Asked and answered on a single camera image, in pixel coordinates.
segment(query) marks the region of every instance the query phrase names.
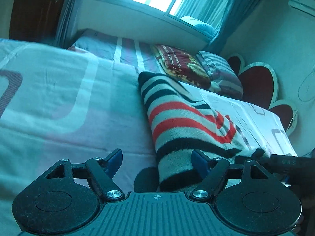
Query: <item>bedsheet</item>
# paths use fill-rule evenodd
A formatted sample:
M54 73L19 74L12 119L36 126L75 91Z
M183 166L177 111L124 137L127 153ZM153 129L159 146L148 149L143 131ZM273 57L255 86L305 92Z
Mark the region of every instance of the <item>bedsheet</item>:
M122 149L113 180L125 193L142 169L156 165L138 73L91 53L0 39L1 235L20 232L13 199L59 159L82 163ZM296 155L273 113L182 84L229 115L251 148Z
M149 44L103 34L87 29L75 41L73 46L114 62L133 65L136 69L163 73L163 69L156 60Z

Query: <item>circular pad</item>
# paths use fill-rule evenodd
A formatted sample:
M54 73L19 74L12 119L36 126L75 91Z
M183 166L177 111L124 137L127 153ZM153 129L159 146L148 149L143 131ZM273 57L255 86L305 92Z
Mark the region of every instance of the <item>circular pad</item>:
M278 199L264 192L254 192L243 197L243 204L246 208L257 213L268 213L279 206Z
M69 194L53 191L39 195L35 200L35 205L42 211L57 212L69 207L71 200Z

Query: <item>ribbed surface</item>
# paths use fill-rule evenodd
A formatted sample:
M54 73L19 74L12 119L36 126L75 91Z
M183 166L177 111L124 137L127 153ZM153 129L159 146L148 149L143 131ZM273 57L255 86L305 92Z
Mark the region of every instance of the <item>ribbed surface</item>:
M108 203L90 225L70 235L230 236L241 234L224 226L207 204L189 201L183 193L131 193L125 201Z
M231 123L232 123L232 125L234 126L234 128L237 130L237 132L241 135L241 137L242 137L242 139L244 140L244 142L245 142L246 146L248 147L248 149L249 149L249 150L252 150L252 147L250 146L250 144L249 144L247 138L245 137L245 135L244 135L243 131L240 129L240 127L237 126L237 124L235 124L235 123L232 122L232 121L231 121Z

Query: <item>window sill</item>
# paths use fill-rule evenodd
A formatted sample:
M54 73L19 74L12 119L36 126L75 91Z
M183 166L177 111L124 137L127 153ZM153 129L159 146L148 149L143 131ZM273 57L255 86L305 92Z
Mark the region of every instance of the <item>window sill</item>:
M206 34L199 31L197 28L195 28L193 25L188 24L187 22L176 18L172 15L166 15L164 11L160 11L159 9L153 8L149 5L139 3L133 0L95 0L95 1L101 1L106 3L115 4L118 6L130 8L132 10L140 11L142 13L145 13L147 15L153 16L155 18L158 18L160 20L166 21L180 29L183 29L190 34L194 35L195 37L200 38L201 40L205 42L210 42L212 40L212 37L207 36Z

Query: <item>wooden door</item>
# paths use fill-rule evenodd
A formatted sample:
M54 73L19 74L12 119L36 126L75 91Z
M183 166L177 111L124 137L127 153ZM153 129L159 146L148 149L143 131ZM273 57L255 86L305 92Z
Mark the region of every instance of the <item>wooden door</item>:
M9 38L52 43L64 0L14 0Z

